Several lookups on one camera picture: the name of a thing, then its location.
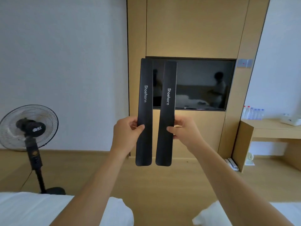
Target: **electric fan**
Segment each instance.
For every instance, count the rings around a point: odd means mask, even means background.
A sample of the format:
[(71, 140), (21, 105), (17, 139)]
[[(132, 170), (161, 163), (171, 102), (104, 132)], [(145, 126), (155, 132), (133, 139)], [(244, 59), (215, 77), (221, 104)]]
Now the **electric fan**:
[(58, 117), (42, 105), (25, 105), (9, 112), (0, 122), (0, 144), (8, 149), (26, 149), (32, 170), (36, 172), (42, 194), (65, 195), (61, 187), (45, 189), (39, 148), (58, 130)]

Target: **television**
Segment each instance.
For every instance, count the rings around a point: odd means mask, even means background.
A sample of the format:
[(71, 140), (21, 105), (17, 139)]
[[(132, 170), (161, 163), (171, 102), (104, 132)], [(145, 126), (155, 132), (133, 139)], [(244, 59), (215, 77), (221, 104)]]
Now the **television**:
[(226, 109), (235, 59), (147, 58), (153, 61), (154, 109), (161, 105), (165, 61), (177, 62), (176, 109)]

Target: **fan grille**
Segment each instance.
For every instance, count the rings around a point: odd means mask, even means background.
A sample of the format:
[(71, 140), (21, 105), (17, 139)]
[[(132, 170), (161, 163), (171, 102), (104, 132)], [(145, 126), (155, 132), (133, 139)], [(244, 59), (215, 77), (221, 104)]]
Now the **fan grille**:
[(25, 105), (8, 113), (0, 122), (0, 144), (8, 149), (25, 148), (24, 133), (16, 127), (19, 119), (27, 118), (46, 125), (43, 135), (36, 138), (38, 147), (46, 145), (58, 130), (58, 117), (46, 106)]

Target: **desk drawer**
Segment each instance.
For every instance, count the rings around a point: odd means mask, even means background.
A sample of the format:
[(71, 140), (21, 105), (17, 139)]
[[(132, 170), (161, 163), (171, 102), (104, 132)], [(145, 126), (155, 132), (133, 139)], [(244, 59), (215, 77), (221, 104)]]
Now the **desk drawer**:
[(301, 130), (256, 128), (252, 137), (301, 139)]

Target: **wooden desk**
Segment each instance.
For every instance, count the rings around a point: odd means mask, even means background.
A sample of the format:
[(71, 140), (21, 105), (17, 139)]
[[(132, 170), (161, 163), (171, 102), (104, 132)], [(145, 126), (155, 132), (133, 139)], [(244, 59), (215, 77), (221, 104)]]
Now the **wooden desk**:
[(243, 172), (246, 156), (253, 138), (292, 139), (284, 153), (284, 160), (301, 170), (301, 125), (291, 126), (278, 119), (241, 120), (234, 145), (232, 159)]

